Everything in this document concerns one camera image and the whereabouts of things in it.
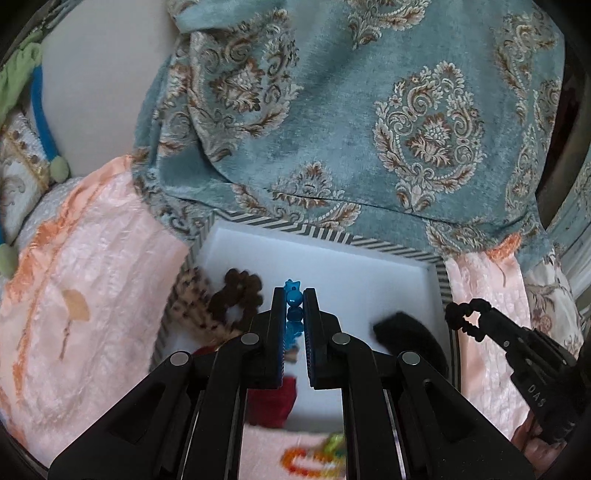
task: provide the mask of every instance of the white tray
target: white tray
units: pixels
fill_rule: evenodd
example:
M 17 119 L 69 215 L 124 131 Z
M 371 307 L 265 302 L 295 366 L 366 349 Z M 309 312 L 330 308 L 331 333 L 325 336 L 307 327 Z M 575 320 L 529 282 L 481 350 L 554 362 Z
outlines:
M 371 325 L 402 310 L 433 333 L 452 367 L 452 383 L 459 385 L 457 339 L 450 335 L 443 313 L 443 305 L 450 301 L 449 282 L 439 257 L 310 225 L 294 226 L 250 215 L 224 217 L 210 219 L 187 260 L 204 269 L 212 291 L 223 287 L 230 268 L 256 273 L 263 283 L 264 304 L 259 308 L 263 312 L 271 308 L 275 287 L 282 287 L 288 278 L 299 280 L 302 291 L 316 289 L 320 310 L 336 315 L 344 332 L 382 352 L 384 348 L 371 336 Z M 299 235 L 284 231 L 294 228 L 300 229 L 294 232 Z M 303 337 L 298 340 L 297 363 L 285 364 L 285 374 L 297 377 L 297 400 L 285 428 L 342 430 L 340 391 L 310 387 Z M 165 320 L 155 364 L 177 350 L 196 348 L 178 326 Z

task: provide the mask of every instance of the blue tube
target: blue tube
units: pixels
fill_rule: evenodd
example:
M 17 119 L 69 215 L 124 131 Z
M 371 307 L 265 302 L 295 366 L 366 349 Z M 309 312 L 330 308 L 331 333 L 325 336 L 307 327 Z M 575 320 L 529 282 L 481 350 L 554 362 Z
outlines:
M 57 152 L 56 142 L 53 140 L 51 131 L 45 113 L 43 112 L 43 70 L 41 65 L 35 67 L 33 70 L 33 81 L 31 83 L 31 103 L 33 104 L 33 113 L 35 114 L 35 123 L 37 124 L 37 132 L 39 133 L 39 140 L 45 151 L 45 155 L 49 161 L 56 158 Z

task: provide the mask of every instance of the teal damask fabric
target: teal damask fabric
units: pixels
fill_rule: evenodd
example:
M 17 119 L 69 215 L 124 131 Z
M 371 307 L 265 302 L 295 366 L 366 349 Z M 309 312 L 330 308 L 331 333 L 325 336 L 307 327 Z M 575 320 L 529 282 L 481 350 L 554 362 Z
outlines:
M 135 184 L 191 240 L 242 210 L 438 252 L 519 232 L 564 45 L 530 0 L 169 0 L 180 30 L 138 119 Z
M 573 187 L 548 227 L 548 235 L 561 255 L 568 252 L 571 257 L 578 257 L 577 252 L 588 242 L 590 230 L 591 150 L 587 153 Z

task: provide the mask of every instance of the pink embroidered cloth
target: pink embroidered cloth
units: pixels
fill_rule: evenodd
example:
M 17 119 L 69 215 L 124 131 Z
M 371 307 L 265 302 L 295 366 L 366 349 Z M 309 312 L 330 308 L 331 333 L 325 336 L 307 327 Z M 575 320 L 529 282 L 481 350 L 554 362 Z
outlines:
M 188 248 L 135 193 L 119 157 L 41 224 L 0 307 L 0 418 L 51 461 L 148 373 Z
M 521 269 L 513 254 L 493 262 L 485 253 L 446 261 L 453 301 L 488 300 L 516 324 L 531 327 Z M 468 321 L 478 324 L 478 313 Z M 460 332 L 462 394 L 507 438 L 527 417 L 529 408 L 510 380 L 505 352 L 488 337 L 481 343 Z

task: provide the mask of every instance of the black pom pom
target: black pom pom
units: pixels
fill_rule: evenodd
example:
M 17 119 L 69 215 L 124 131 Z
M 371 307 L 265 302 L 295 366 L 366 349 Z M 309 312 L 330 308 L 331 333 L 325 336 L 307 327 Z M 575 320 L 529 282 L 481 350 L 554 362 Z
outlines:
M 443 349 L 427 327 L 417 319 L 398 312 L 374 324 L 374 335 L 390 355 L 398 356 L 406 350 L 417 352 L 447 378 L 449 367 Z

